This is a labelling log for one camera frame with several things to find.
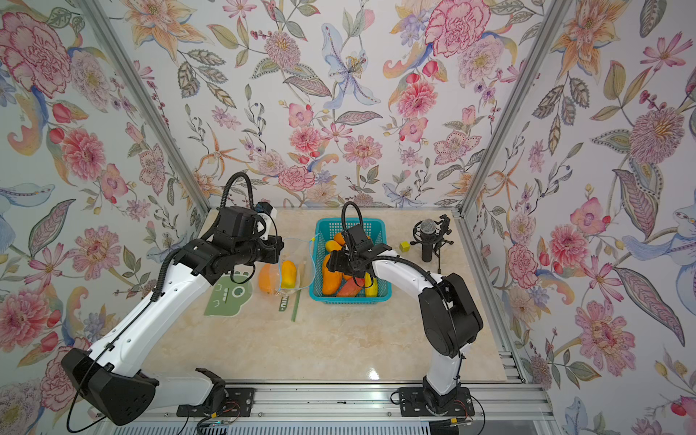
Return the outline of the small yellow-orange mango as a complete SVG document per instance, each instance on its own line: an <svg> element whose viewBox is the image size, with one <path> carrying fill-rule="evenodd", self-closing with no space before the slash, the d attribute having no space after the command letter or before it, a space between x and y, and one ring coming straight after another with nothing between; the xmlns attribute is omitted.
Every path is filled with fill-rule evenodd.
<svg viewBox="0 0 696 435"><path fill-rule="evenodd" d="M328 240L324 247L326 248L327 253L332 253L343 249L343 246L333 239Z"/></svg>

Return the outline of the large orange mango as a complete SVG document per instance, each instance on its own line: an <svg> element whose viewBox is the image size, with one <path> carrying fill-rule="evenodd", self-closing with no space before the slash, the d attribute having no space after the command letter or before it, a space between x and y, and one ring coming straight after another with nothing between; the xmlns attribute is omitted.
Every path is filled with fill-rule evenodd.
<svg viewBox="0 0 696 435"><path fill-rule="evenodd" d="M343 285L343 274L341 272L332 272L328 268L328 262L330 260L331 255L327 254L324 257L324 261L322 264L322 295L324 297L331 297L332 295L335 295L338 290L341 288Z"/></svg>

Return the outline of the teal plastic basket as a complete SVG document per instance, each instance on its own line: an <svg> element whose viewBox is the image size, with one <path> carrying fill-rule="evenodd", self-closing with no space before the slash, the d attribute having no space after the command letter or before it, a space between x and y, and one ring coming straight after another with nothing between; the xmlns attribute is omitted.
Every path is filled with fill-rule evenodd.
<svg viewBox="0 0 696 435"><path fill-rule="evenodd" d="M346 225L351 228L358 225L359 219L357 217L348 217L346 219ZM362 224L364 224L364 231L366 235L375 243L387 242L386 226L381 219L372 219L371 217L364 217L362 219ZM343 230L342 222L340 217L326 217L325 219L319 219L315 226L315 242L314 242L314 253L313 260L316 265L316 273L314 282L309 286L308 294L316 302L321 302L328 305L374 305L381 302L389 300L392 295L392 285L381 279L377 280L378 293L375 297L368 297L365 293L365 289L355 295L354 297L339 297L337 294L345 285L345 280L342 282L342 286L334 295L324 295L323 294L323 276L321 266L324 261L324 257L328 254L326 250L326 242L329 239L334 239L335 234L340 233Z"/></svg>

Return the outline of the clear blue-zip bag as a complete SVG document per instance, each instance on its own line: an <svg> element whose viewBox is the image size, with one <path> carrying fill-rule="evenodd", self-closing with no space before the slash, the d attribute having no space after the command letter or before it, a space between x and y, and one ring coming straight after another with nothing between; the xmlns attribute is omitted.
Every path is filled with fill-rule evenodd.
<svg viewBox="0 0 696 435"><path fill-rule="evenodd" d="M258 263L255 289L266 295L289 297L310 288L316 275L314 248L315 239L284 237L277 263Z"/></svg>

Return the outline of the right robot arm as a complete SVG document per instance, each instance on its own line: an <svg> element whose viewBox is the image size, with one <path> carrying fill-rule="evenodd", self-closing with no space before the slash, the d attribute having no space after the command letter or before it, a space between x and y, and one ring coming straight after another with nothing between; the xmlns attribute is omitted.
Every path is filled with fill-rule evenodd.
<svg viewBox="0 0 696 435"><path fill-rule="evenodd" d="M425 336L433 349L422 381L425 406L435 414L459 401L465 354L484 322L464 279L455 273L432 274L401 257L386 244L375 244L364 231L362 211L353 201L341 210L345 246L330 254L327 269L352 278L382 280L416 299Z"/></svg>

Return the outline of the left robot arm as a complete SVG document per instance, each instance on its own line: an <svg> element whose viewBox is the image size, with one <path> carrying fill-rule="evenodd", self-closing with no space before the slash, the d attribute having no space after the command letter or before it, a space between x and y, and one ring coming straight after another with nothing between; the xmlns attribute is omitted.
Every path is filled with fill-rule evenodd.
<svg viewBox="0 0 696 435"><path fill-rule="evenodd" d="M159 376L143 373L142 365L176 320L221 277L233 277L237 266L279 261L285 244L272 206L255 201L246 208L228 206L236 181L252 184L244 172L228 179L214 222L201 237L165 257L154 290L89 349L72 349L63 357L61 366L76 397L103 419L124 426L145 411L173 406L212 417L229 406L226 382L208 369Z"/></svg>

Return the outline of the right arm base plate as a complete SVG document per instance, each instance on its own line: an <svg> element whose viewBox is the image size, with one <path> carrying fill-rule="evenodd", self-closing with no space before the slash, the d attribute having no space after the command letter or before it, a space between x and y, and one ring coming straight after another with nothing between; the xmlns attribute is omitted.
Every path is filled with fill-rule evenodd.
<svg viewBox="0 0 696 435"><path fill-rule="evenodd" d="M445 395L424 387L402 387L396 394L395 402L402 417L469 418L476 415L471 393L463 386Z"/></svg>

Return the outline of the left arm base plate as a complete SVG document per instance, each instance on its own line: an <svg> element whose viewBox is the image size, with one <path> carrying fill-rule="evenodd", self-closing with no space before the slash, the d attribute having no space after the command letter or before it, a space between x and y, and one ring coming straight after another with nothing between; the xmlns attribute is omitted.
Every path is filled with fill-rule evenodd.
<svg viewBox="0 0 696 435"><path fill-rule="evenodd" d="M255 393L254 388L226 387L225 391L213 391L201 405L180 405L176 416L213 419L249 417Z"/></svg>

